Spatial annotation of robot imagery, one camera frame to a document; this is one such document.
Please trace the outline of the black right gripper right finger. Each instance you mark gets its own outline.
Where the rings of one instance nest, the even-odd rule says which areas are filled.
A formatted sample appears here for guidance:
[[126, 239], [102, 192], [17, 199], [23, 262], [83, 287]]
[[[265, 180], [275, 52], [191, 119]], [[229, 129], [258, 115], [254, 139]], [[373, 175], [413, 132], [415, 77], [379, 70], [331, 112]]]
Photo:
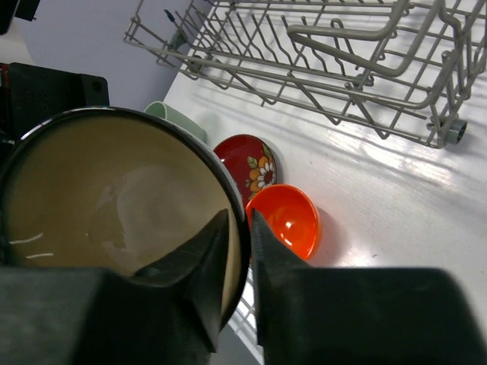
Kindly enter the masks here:
[[251, 216], [257, 340], [267, 364], [484, 364], [460, 286], [439, 268], [315, 268]]

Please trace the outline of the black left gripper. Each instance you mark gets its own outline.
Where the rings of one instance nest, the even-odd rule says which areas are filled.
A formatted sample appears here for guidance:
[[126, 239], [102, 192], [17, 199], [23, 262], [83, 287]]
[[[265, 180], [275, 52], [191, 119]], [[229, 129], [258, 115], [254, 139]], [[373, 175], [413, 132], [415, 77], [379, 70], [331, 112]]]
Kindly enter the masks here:
[[1, 159], [25, 133], [57, 114], [110, 104], [102, 77], [1, 62]]

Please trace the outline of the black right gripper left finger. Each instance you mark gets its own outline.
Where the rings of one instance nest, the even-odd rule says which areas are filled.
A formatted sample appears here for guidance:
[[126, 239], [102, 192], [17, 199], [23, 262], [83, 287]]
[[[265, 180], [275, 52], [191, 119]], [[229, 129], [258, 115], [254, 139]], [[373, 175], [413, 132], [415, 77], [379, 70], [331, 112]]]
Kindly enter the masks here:
[[3, 364], [204, 364], [218, 347], [229, 216], [126, 278], [1, 269]]

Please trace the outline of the dark blue bowl beige inside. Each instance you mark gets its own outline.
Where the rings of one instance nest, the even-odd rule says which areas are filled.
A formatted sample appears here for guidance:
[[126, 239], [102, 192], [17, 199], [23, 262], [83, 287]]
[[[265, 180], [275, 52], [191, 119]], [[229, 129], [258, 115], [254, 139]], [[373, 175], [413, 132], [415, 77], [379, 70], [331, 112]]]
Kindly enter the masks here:
[[19, 265], [133, 276], [229, 215], [221, 320], [236, 309], [250, 238], [241, 194], [204, 142], [155, 116], [85, 107], [51, 117], [1, 168], [1, 236]]

